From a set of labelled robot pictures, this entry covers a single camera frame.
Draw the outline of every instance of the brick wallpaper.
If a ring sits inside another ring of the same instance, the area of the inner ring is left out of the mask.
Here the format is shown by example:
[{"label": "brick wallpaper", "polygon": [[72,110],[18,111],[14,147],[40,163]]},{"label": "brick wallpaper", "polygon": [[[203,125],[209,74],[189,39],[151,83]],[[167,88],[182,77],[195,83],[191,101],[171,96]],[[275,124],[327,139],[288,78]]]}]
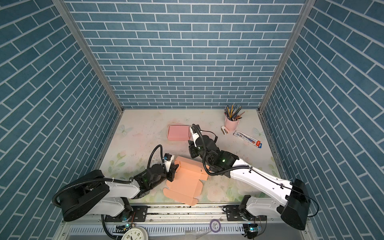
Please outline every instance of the brick wallpaper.
[{"label": "brick wallpaper", "polygon": [[50,239],[116,108],[50,0],[0,0],[0,239]]},{"label": "brick wallpaper", "polygon": [[125,108],[256,108],[304,0],[66,1]]},{"label": "brick wallpaper", "polygon": [[317,0],[266,107],[288,176],[320,203],[319,239],[384,239],[383,13]]}]

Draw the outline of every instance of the table surface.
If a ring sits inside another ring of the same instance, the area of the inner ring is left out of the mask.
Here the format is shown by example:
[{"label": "table surface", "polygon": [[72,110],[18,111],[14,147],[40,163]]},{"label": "table surface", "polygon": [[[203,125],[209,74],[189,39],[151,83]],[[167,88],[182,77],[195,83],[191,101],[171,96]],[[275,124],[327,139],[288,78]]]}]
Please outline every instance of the table surface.
[{"label": "table surface", "polygon": [[[223,110],[125,110],[101,163],[100,170],[107,177],[128,179],[145,169],[149,155],[158,144],[163,146],[163,154],[169,153],[190,159],[187,141],[168,141],[168,126],[199,124],[202,130],[212,131],[218,136],[216,145],[220,150],[236,154],[253,167],[280,177],[256,110],[244,111],[237,129],[260,140],[263,144],[262,148],[257,148],[233,136],[233,131],[223,135],[221,132],[221,126],[224,125],[225,119]],[[194,160],[201,161],[201,158],[197,157]],[[160,162],[160,150],[158,149],[151,164]],[[208,176],[208,180],[202,182],[203,190],[197,197],[200,203],[238,202],[247,194],[255,197],[268,197],[241,181],[225,176]],[[136,200],[131,199],[130,202],[175,202],[164,196],[163,188],[165,187],[166,182],[164,181],[152,189],[147,196]]]}]

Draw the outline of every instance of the black cable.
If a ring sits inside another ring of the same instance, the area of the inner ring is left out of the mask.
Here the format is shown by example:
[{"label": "black cable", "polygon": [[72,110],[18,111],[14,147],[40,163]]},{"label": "black cable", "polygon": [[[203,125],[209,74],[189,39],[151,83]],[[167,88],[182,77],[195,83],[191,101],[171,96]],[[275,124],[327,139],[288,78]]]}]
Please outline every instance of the black cable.
[{"label": "black cable", "polygon": [[101,215],[101,223],[102,223],[102,225],[103,225],[104,232],[105,232],[105,234],[106,234],[108,237],[110,237],[111,239],[115,239],[115,240],[120,240],[120,239],[122,239],[122,236],[115,236],[115,235],[112,235],[112,234],[108,231],[107,227],[105,226],[104,215],[103,215],[103,214]]},{"label": "black cable", "polygon": [[[155,149],[152,151],[152,153],[151,153],[151,155],[149,157],[149,160],[148,160],[147,168],[150,167],[152,156],[153,156],[153,154],[155,153],[155,151],[158,148],[160,148],[160,156],[161,156],[161,161],[163,163],[163,168],[164,168],[164,173],[165,173],[167,171],[166,171],[166,167],[165,167],[165,164],[164,164],[164,158],[163,158],[163,146],[161,146],[160,144],[157,145],[155,147]],[[61,204],[57,201],[57,198],[59,197],[60,194],[62,194],[63,192],[65,192],[65,191],[67,191],[69,189],[75,188],[77,186],[81,186],[81,185],[88,184],[88,183],[95,183],[95,182],[116,182],[116,183],[121,183],[121,184],[130,184],[132,181],[131,180],[123,181],[123,180],[112,179],[112,178],[96,178],[96,179],[87,179],[87,180],[76,180],[76,181],[74,181],[74,182],[64,186],[57,193],[55,193],[55,195],[52,197],[52,204],[55,205],[56,207],[60,207],[61,208]]]},{"label": "black cable", "polygon": [[262,233],[257,234],[257,237],[260,236],[261,234],[263,234],[263,233],[265,232],[267,221],[268,221],[268,218],[265,219],[265,226],[264,226],[264,228],[263,228]]},{"label": "black cable", "polygon": [[88,184],[88,183],[95,183],[95,182],[116,182],[116,183],[122,183],[122,184],[130,184],[131,183],[131,181],[123,181],[123,180],[112,179],[112,178],[96,178],[96,179],[88,179],[88,180],[80,180],[80,181],[77,180],[77,181],[74,181],[74,182],[64,186],[57,193],[55,193],[55,195],[52,197],[52,204],[55,205],[56,207],[61,208],[61,204],[57,201],[57,197],[60,194],[62,194],[63,192],[65,192],[71,188],[75,188],[77,186],[81,186],[81,185]]},{"label": "black cable", "polygon": [[207,169],[207,166],[205,164],[205,157],[206,157],[206,154],[207,154],[207,146],[205,145],[205,142],[204,142],[204,139],[203,139],[203,135],[201,134],[201,131],[197,129],[196,125],[195,124],[192,124],[191,126],[195,132],[199,135],[199,137],[201,138],[201,142],[202,142],[202,145],[203,145],[203,150],[204,150],[204,153],[203,153],[203,156],[202,156],[202,163],[203,163],[203,167],[204,167],[204,170],[205,172],[209,175],[209,176],[217,176],[217,175],[220,175],[220,174],[224,174],[226,172],[229,172],[229,171],[232,171],[232,170],[237,170],[237,169],[249,169],[250,167],[248,165],[243,165],[243,166],[236,166],[236,167],[231,167],[231,168],[228,168],[226,170],[222,170],[222,171],[219,171],[219,172],[210,172],[208,169]]},{"label": "black cable", "polygon": [[164,163],[164,157],[163,157],[163,146],[161,146],[161,144],[157,145],[157,146],[153,149],[151,155],[149,156],[148,164],[147,164],[147,169],[150,168],[150,166],[151,166],[151,160],[152,160],[153,154],[155,153],[155,151],[156,151],[158,148],[160,148],[160,158],[161,158],[161,162],[163,163],[164,172],[167,172],[167,170],[166,170],[166,166],[165,166],[165,163]]},{"label": "black cable", "polygon": [[286,187],[286,186],[283,186],[283,185],[281,185],[281,184],[278,184],[277,182],[272,181],[271,179],[265,177],[263,174],[261,174],[261,173],[255,171],[253,168],[251,168],[251,170],[254,171],[255,173],[259,174],[259,175],[262,176],[263,178],[267,179],[268,181],[273,182],[274,184],[276,184],[276,185],[278,185],[278,186],[280,186],[280,187],[284,187],[284,188],[286,188],[286,189],[290,189],[291,191],[297,192],[298,194],[301,194],[301,195],[303,195],[303,196],[305,196],[305,197],[311,199],[312,201],[314,201],[314,202],[316,203],[316,205],[317,205],[317,211],[316,211],[315,214],[313,214],[313,215],[311,215],[311,216],[307,216],[307,217],[314,217],[314,216],[316,216],[317,213],[319,212],[319,204],[318,204],[318,202],[317,202],[316,200],[314,200],[313,198],[311,198],[310,196],[305,195],[305,194],[302,193],[302,192],[296,191],[296,190],[294,190],[294,189],[292,189],[292,188],[290,188],[290,187]]},{"label": "black cable", "polygon": [[259,217],[259,220],[260,220],[260,227],[261,227],[262,226],[262,218],[260,217],[260,215],[258,217]]},{"label": "black cable", "polygon": [[316,205],[317,205],[317,210],[316,210],[316,213],[315,213],[315,214],[313,214],[313,215],[311,215],[311,216],[307,216],[307,217],[314,217],[314,216],[316,216],[316,215],[318,214],[318,212],[319,212],[319,203],[318,203],[316,200],[314,200],[314,199],[311,198],[310,196],[305,195],[304,193],[301,193],[301,192],[299,192],[299,191],[293,190],[292,188],[285,187],[285,186],[283,186],[283,185],[278,184],[278,183],[275,182],[275,181],[272,181],[271,179],[265,177],[263,174],[261,174],[261,173],[255,171],[255,170],[252,168],[252,166],[250,166],[250,165],[243,165],[243,166],[231,167],[231,168],[229,168],[229,169],[222,170],[222,171],[219,171],[219,172],[214,172],[214,173],[210,172],[210,171],[207,169],[207,166],[206,166],[206,164],[205,164],[205,157],[206,157],[207,147],[206,147],[206,145],[205,145],[205,142],[204,142],[204,139],[203,139],[203,135],[202,135],[201,132],[197,129],[197,127],[196,127],[195,124],[192,124],[192,128],[195,130],[195,132],[197,132],[197,134],[198,134],[199,137],[201,138],[201,142],[202,142],[202,144],[203,144],[203,149],[204,149],[204,153],[203,153],[203,157],[202,157],[202,160],[203,160],[202,163],[203,163],[204,170],[205,170],[205,172],[206,172],[208,175],[210,175],[210,176],[216,176],[216,175],[224,174],[224,173],[226,173],[226,172],[233,171],[233,170],[237,170],[237,169],[250,169],[250,170],[254,171],[255,173],[259,174],[260,176],[264,177],[264,178],[267,179],[268,181],[273,182],[274,184],[276,184],[276,185],[278,185],[278,186],[280,186],[280,187],[284,187],[284,188],[286,188],[286,189],[290,189],[291,191],[297,192],[297,193],[299,193],[299,194],[301,194],[301,195],[303,195],[303,196],[305,196],[305,197],[311,199],[312,201],[314,201],[314,202],[316,203]]},{"label": "black cable", "polygon": [[211,132],[211,131],[205,131],[205,130],[200,130],[200,131],[202,131],[202,132],[210,132],[210,133],[212,133],[213,135],[215,135],[215,140],[214,140],[214,142],[215,142],[215,143],[217,142],[218,137],[216,136],[216,134],[215,134],[214,132]]}]

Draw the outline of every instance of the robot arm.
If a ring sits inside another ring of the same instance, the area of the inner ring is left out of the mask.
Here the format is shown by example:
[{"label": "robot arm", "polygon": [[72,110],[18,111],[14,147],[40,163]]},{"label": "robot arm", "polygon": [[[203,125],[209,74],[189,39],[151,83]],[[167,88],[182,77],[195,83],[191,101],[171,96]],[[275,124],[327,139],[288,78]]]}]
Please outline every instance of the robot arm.
[{"label": "robot arm", "polygon": [[[150,166],[159,147],[162,164]],[[67,222],[86,214],[106,214],[128,220],[133,212],[128,199],[144,197],[166,179],[173,181],[179,165],[172,164],[172,160],[173,156],[168,153],[162,156],[162,146],[158,145],[149,158],[147,169],[128,181],[105,178],[100,170],[94,170],[64,186],[53,196],[52,203],[61,208]]]},{"label": "robot arm", "polygon": [[[191,128],[193,141],[189,141],[189,152],[192,158],[200,156],[207,174],[225,175],[243,181],[263,191],[279,204],[275,212],[290,226],[304,230],[310,200],[305,184],[296,179],[295,182],[269,175],[240,159],[238,156],[221,151],[215,140],[202,135],[198,125]],[[162,164],[150,166],[152,156],[160,147]],[[100,170],[94,170],[71,182],[59,190],[52,198],[52,203],[60,207],[65,221],[76,220],[85,214],[106,214],[118,216],[126,221],[132,216],[132,207],[128,199],[139,199],[164,180],[173,181],[179,165],[172,163],[172,155],[162,156],[162,146],[158,145],[152,152],[147,169],[131,177],[129,181],[105,178]],[[257,199],[246,195],[239,207],[240,214],[247,220],[263,215],[257,205]]]},{"label": "robot arm", "polygon": [[[205,167],[207,174],[225,175],[261,190],[279,203],[275,211],[280,214],[284,222],[296,229],[305,229],[311,201],[301,180],[290,182],[274,177],[252,167],[230,152],[221,151],[215,144],[216,138],[214,141],[207,135],[202,135],[199,125],[193,124],[190,131],[193,141],[189,141],[189,152],[192,158],[200,156],[204,167],[206,164],[209,166],[209,170]],[[256,198],[249,195],[244,197],[241,205],[246,207],[243,213],[240,213],[243,218],[251,220],[254,216],[260,215],[255,211],[255,203]]]}]

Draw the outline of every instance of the mounting plate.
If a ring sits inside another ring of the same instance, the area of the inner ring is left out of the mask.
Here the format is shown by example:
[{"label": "mounting plate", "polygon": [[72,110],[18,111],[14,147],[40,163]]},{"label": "mounting plate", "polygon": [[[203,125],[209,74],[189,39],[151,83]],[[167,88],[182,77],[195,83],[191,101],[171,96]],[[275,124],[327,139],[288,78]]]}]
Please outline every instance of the mounting plate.
[{"label": "mounting plate", "polygon": [[[148,206],[132,206],[134,216],[133,222],[145,222],[145,218],[147,217]],[[105,222],[122,222],[119,216],[111,217],[106,215]]]},{"label": "mounting plate", "polygon": [[[227,215],[227,221],[233,222],[233,221],[244,221],[244,219],[241,217],[239,213],[239,205],[225,205],[225,213]],[[265,221],[267,216],[260,215],[256,216],[256,222],[257,221]]]}]

